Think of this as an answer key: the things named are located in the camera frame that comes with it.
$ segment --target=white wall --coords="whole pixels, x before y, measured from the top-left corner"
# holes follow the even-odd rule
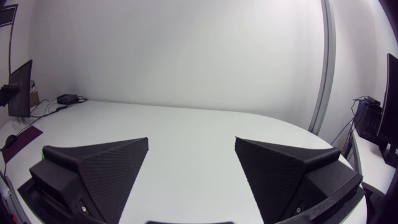
[[[383,101],[387,53],[397,42],[377,0],[330,0],[336,21],[336,68],[331,98],[319,136],[332,142],[353,117],[352,99]],[[347,131],[335,143],[343,146]]]
[[[379,1],[368,1],[374,16],[377,40],[377,76],[376,89],[373,96],[383,104],[384,92],[387,86],[387,54],[391,53],[398,57],[398,43]]]
[[[8,0],[6,5],[18,4],[17,15],[12,31],[11,46],[11,72],[23,65],[30,58],[28,57],[28,38],[30,17],[35,0]],[[0,86],[8,84],[8,49],[11,26],[0,28]],[[0,127],[7,121],[8,108],[0,108]]]
[[[42,96],[247,111],[308,128],[319,0],[42,0],[29,55]]]

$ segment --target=white table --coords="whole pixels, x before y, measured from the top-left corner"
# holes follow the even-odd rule
[[[330,145],[292,124],[247,113],[87,101],[34,124],[44,133],[7,164],[15,188],[30,178],[44,145],[73,147],[149,138],[120,223],[262,223],[234,151],[235,136],[310,149]],[[8,122],[0,141],[23,124]],[[340,156],[340,160],[349,166]],[[38,223],[19,196],[32,223]],[[345,223],[366,223],[363,198]]]
[[[361,138],[356,129],[352,142],[357,154],[358,172],[363,176],[363,187],[383,197],[396,169],[384,162],[379,146]]]

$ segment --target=black pyramid-shaped cover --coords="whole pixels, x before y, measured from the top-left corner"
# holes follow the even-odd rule
[[[305,173],[340,156],[338,149],[302,149],[240,138],[235,151],[264,223],[279,221]]]
[[[147,138],[72,148],[43,148],[46,159],[80,174],[91,199],[109,224],[119,222],[147,151]]]

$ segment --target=maroon mouse pad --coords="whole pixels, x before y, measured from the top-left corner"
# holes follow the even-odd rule
[[[4,162],[10,161],[19,151],[21,151],[25,146],[31,143],[34,139],[39,137],[43,132],[37,129],[35,126],[27,128],[24,132],[18,135],[18,139],[9,148],[2,149],[2,156]]]

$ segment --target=computer monitor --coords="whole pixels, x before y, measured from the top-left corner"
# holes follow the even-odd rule
[[[237,138],[235,151],[265,224],[339,223],[363,198],[362,176],[339,149],[303,149]]]
[[[45,146],[19,189],[44,223],[109,223],[121,218],[148,151],[148,139],[92,146]]]
[[[398,146],[398,59],[388,54],[387,61],[387,88],[377,136],[391,144],[391,150],[388,151],[388,154],[384,153],[384,158],[385,160],[392,160],[386,162],[392,162],[391,165],[395,167],[397,162],[395,149]]]
[[[8,103],[8,115],[20,118],[30,118],[30,71],[32,60],[29,60],[9,77],[10,86],[18,86],[20,92]]]

